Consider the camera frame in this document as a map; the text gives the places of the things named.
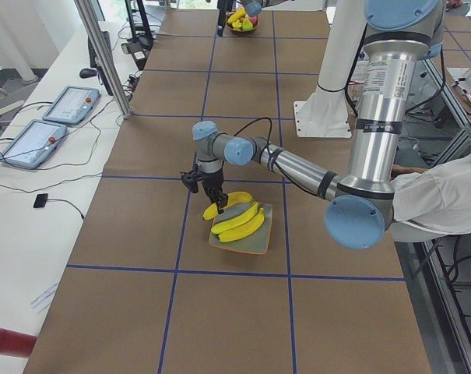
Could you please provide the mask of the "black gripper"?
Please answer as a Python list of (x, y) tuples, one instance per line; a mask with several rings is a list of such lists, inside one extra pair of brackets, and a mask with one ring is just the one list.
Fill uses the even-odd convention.
[(228, 195), (223, 193), (224, 176), (223, 170), (219, 169), (213, 173), (200, 171), (202, 174), (202, 187), (211, 203), (216, 203), (217, 213), (223, 213), (228, 204)]

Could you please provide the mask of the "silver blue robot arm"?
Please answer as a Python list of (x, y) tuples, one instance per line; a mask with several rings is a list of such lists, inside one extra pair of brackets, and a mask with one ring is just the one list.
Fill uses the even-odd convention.
[(240, 0), (240, 3), (244, 7), (245, 12), (250, 16), (258, 16), (262, 9), (279, 5), (286, 2), (287, 0)]

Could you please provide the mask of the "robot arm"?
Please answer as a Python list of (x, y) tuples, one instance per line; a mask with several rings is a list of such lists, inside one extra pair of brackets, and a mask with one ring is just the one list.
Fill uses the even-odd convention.
[(377, 244), (393, 221), (390, 173), (415, 65), (442, 51), (442, 1), (339, 1), (315, 92), (294, 103), (301, 137), (349, 137), (347, 172), (339, 176), (268, 138), (231, 136), (216, 124), (194, 125), (198, 161), (181, 176), (203, 189), (217, 212), (228, 204), (223, 166), (252, 161), (327, 200), (325, 227), (350, 249)]

